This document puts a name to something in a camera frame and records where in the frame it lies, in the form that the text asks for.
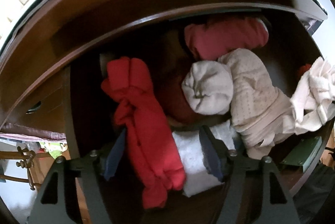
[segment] drawer front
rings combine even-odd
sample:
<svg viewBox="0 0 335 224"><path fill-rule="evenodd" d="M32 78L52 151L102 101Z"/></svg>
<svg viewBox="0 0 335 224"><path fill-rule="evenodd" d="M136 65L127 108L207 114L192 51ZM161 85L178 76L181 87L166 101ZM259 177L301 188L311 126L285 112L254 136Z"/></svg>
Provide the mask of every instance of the drawer front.
<svg viewBox="0 0 335 224"><path fill-rule="evenodd" d="M11 113L8 122L53 132L65 132L63 72L58 72L31 93Z"/></svg>

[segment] screw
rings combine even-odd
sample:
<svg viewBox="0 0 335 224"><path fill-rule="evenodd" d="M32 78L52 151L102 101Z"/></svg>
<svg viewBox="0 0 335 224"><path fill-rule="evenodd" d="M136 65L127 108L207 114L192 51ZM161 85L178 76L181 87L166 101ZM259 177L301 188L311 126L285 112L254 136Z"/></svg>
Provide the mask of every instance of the screw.
<svg viewBox="0 0 335 224"><path fill-rule="evenodd" d="M230 150L228 150L228 154L231 157L236 157L237 156L237 151L235 149L230 149Z"/></svg>
<svg viewBox="0 0 335 224"><path fill-rule="evenodd" d="M262 158L262 161L263 161L264 163L269 164L269 163L272 162L272 159L271 159L271 157L269 157L269 156L264 156L264 157Z"/></svg>
<svg viewBox="0 0 335 224"><path fill-rule="evenodd" d="M57 162L58 164L62 163L62 162L65 161L65 160L66 160L66 159L65 159L64 156L59 156L59 157L56 158L56 162Z"/></svg>
<svg viewBox="0 0 335 224"><path fill-rule="evenodd" d="M91 157L96 157L98 156L98 152L94 149L91 151L91 153L89 154Z"/></svg>

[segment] white cloth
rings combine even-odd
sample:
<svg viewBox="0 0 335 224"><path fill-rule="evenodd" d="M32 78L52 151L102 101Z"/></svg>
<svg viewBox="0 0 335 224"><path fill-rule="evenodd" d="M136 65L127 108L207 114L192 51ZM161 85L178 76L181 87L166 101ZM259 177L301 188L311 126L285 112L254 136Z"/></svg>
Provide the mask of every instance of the white cloth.
<svg viewBox="0 0 335 224"><path fill-rule="evenodd" d="M228 149L234 149L236 131L230 124L230 120L210 127L214 137L222 140ZM178 152L186 172L184 193L187 197L193 196L214 186L220 185L219 180L207 173L204 165L204 155L199 139L199 131L185 131L172 133Z"/></svg>
<svg viewBox="0 0 335 224"><path fill-rule="evenodd" d="M236 49L218 62L232 73L232 125L241 133L248 156L261 159L290 136L283 134L283 115L291 113L289 98L272 85L265 65L250 50Z"/></svg>
<svg viewBox="0 0 335 224"><path fill-rule="evenodd" d="M204 115L225 114L233 96L230 69L216 61L193 63L182 89L193 111Z"/></svg>
<svg viewBox="0 0 335 224"><path fill-rule="evenodd" d="M335 68L319 57L303 74L290 99L293 108L284 116L284 133L318 130L335 116L334 100Z"/></svg>

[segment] rolled pink cloth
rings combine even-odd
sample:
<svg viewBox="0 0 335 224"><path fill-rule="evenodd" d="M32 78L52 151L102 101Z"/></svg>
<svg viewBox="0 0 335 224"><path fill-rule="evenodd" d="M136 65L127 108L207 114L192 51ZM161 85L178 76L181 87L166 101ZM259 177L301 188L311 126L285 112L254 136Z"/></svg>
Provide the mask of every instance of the rolled pink cloth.
<svg viewBox="0 0 335 224"><path fill-rule="evenodd" d="M206 24L190 24L184 29L185 42L196 60L217 60L238 48L264 46L269 33L259 18L231 17Z"/></svg>

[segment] drawer handle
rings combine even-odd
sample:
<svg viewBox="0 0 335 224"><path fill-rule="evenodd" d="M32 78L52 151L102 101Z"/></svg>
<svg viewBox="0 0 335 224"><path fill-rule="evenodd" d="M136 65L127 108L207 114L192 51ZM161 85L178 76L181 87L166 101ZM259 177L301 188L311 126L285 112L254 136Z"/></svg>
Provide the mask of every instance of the drawer handle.
<svg viewBox="0 0 335 224"><path fill-rule="evenodd" d="M42 102L38 101L35 105L33 105L29 110L27 110L26 114L31 114L38 111L41 108Z"/></svg>

